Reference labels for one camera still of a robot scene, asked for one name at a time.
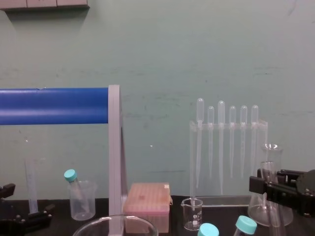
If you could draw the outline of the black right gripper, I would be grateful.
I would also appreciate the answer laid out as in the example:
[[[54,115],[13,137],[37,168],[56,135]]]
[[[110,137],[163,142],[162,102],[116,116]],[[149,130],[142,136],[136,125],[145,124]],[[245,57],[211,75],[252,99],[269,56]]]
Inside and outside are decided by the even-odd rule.
[[[289,207],[304,217],[315,216],[315,171],[258,169],[250,176],[249,191],[266,194],[266,199]]]

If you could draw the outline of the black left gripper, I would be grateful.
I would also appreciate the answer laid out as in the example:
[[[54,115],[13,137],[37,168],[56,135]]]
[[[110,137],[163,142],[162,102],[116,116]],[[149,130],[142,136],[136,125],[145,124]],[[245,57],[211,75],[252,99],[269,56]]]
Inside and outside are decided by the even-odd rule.
[[[15,187],[16,185],[14,183],[0,187],[0,204],[5,203],[5,199],[14,194]],[[24,236],[28,233],[48,228],[52,220],[54,209],[55,205],[50,204],[39,212],[29,213],[26,219],[21,216],[13,219],[1,219],[0,235]]]

